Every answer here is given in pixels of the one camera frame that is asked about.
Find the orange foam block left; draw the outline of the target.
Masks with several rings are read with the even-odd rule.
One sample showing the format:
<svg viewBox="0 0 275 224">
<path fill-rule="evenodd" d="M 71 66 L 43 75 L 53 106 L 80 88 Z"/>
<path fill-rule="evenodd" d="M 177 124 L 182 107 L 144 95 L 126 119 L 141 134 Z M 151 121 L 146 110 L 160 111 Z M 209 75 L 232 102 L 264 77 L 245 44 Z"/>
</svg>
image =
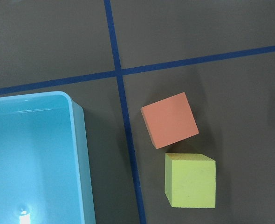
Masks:
<svg viewBox="0 0 275 224">
<path fill-rule="evenodd" d="M 141 113 L 156 149 L 199 134 L 184 92 L 146 105 Z"/>
</svg>

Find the yellow foam block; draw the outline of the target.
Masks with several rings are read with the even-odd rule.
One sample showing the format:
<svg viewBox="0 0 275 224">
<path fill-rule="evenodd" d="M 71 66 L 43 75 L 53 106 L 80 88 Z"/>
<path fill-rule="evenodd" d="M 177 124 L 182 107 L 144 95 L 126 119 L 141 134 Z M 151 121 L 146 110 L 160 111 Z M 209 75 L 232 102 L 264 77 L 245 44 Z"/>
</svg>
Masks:
<svg viewBox="0 0 275 224">
<path fill-rule="evenodd" d="M 173 208 L 216 207 L 216 161 L 203 154 L 165 154 L 165 194 Z"/>
</svg>

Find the light blue plastic bin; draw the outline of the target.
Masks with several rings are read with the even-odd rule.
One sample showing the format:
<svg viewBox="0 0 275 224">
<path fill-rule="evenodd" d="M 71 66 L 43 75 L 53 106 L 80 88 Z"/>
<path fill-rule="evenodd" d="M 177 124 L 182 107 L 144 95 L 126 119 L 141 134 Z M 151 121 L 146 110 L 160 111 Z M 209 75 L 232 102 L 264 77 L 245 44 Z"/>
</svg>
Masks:
<svg viewBox="0 0 275 224">
<path fill-rule="evenodd" d="M 96 221 L 83 109 L 62 91 L 0 98 L 0 224 Z"/>
</svg>

